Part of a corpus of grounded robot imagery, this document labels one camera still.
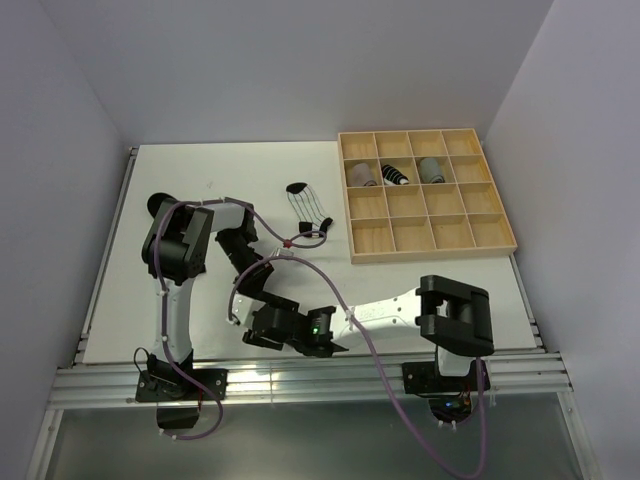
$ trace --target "striped sock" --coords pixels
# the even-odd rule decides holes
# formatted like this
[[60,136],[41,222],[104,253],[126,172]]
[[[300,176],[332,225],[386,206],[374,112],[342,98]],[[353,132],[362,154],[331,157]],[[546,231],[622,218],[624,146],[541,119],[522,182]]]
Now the striped sock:
[[382,166],[382,178],[386,185],[406,185],[409,183],[409,179],[391,165]]

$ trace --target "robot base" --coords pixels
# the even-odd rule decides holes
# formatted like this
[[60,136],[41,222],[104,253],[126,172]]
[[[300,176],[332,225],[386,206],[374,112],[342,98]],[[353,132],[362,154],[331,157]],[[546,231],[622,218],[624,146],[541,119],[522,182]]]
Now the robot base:
[[[491,388],[487,366],[482,362],[484,390]],[[408,362],[402,364],[404,393],[408,395],[430,395],[478,391],[476,360],[471,362],[466,377],[443,377],[437,372],[436,362]]]

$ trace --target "white table surface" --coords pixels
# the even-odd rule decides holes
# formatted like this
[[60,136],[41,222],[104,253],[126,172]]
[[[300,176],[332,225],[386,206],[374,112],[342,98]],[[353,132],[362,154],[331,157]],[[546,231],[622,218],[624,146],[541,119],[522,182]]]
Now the white table surface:
[[[438,274],[485,288],[490,295],[497,350],[535,348],[535,340],[508,257],[353,266],[349,260],[344,201],[336,142],[145,145],[140,147],[121,212],[109,261],[97,297],[85,363],[131,362],[138,346],[153,344],[156,322],[154,280],[140,252],[152,218],[150,195],[166,192],[181,200],[221,196],[247,200],[283,236],[297,232],[298,219],[285,187],[304,181],[313,186],[334,219],[321,248],[296,254],[320,266],[349,304],[404,293],[421,276]],[[269,254],[278,242],[256,222],[256,250]],[[277,262],[267,291],[301,304],[301,311],[335,305],[329,289],[300,264]],[[245,345],[243,330],[225,321],[236,272],[212,235],[207,273],[196,279],[191,302],[191,339],[197,359],[263,359],[299,356]],[[418,335],[377,342],[381,353],[433,352]],[[366,345],[342,355],[368,353]]]

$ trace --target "black sock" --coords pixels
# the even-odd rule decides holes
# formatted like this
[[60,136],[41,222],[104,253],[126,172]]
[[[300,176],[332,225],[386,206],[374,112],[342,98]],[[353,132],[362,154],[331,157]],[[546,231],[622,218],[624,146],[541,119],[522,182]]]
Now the black sock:
[[[325,235],[327,234],[333,219],[327,217],[311,185],[304,182],[287,185],[287,197],[298,215],[298,231],[300,233],[320,230]],[[305,235],[305,237],[311,236],[318,237],[319,235]]]

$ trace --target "cable tie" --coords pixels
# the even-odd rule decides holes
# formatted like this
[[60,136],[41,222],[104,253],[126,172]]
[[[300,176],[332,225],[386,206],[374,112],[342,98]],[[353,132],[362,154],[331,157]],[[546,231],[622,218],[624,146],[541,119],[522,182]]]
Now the cable tie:
[[353,311],[353,308],[345,309],[344,314],[347,317],[347,320],[349,320],[349,326],[352,327],[353,326],[353,320],[356,318],[356,314]]

